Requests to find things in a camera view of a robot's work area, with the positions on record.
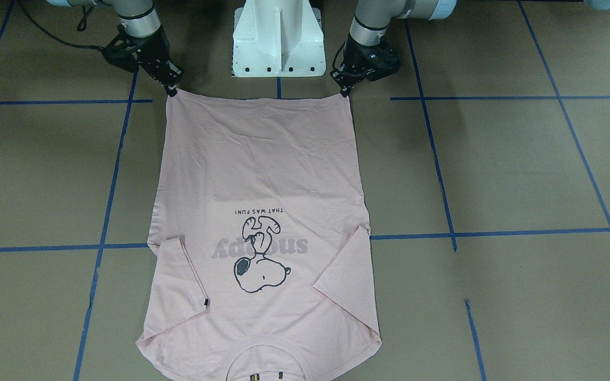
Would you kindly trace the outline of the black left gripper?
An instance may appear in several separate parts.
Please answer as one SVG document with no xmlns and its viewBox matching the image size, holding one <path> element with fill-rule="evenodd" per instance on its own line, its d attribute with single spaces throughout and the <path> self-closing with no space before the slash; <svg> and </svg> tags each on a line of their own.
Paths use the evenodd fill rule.
<svg viewBox="0 0 610 381">
<path fill-rule="evenodd" d="M 387 40 L 380 40 L 374 46 L 347 40 L 334 56 L 330 76 L 339 85 L 340 94 L 349 97 L 363 80 L 375 81 L 394 75 L 400 66 L 398 52 Z"/>
</svg>

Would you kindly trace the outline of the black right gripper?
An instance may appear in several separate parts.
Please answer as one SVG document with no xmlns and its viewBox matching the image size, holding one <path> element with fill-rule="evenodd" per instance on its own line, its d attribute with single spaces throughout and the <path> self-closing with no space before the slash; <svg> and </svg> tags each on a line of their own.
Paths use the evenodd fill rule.
<svg viewBox="0 0 610 381">
<path fill-rule="evenodd" d="M 117 30 L 117 36 L 102 50 L 106 62 L 132 73 L 142 68 L 164 87 L 167 96 L 175 97 L 184 70 L 175 65 L 169 55 L 163 27 L 147 37 L 131 36 L 123 25 L 117 26 Z"/>
</svg>

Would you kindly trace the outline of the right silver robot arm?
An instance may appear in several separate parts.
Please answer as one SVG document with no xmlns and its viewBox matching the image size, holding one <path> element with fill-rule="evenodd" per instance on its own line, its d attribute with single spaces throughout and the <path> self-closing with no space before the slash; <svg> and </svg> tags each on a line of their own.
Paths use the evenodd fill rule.
<svg viewBox="0 0 610 381">
<path fill-rule="evenodd" d="M 140 68 L 160 83 L 167 96 L 177 94 L 184 70 L 175 65 L 153 1 L 50 1 L 60 7 L 110 7 L 120 20 L 117 35 L 106 47 L 97 47 L 104 60 L 134 73 Z"/>
</svg>

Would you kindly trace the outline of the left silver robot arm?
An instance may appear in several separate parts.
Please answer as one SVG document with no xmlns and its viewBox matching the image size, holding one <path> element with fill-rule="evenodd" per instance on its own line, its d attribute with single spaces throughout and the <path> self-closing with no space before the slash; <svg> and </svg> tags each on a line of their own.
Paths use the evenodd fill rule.
<svg viewBox="0 0 610 381">
<path fill-rule="evenodd" d="M 388 32 L 392 19 L 409 22 L 400 48 L 409 70 L 379 85 L 361 85 L 358 99 L 498 101 L 610 99 L 610 1 L 458 1 L 436 19 L 433 1 L 360 1 L 351 34 Z"/>
</svg>

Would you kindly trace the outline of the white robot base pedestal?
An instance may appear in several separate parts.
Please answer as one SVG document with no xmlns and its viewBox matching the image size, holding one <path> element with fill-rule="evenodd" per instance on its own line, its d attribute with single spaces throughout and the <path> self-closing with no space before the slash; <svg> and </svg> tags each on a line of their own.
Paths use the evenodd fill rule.
<svg viewBox="0 0 610 381">
<path fill-rule="evenodd" d="M 309 1 L 246 1 L 234 11 L 232 38 L 235 77 L 325 74 L 320 10 Z"/>
</svg>

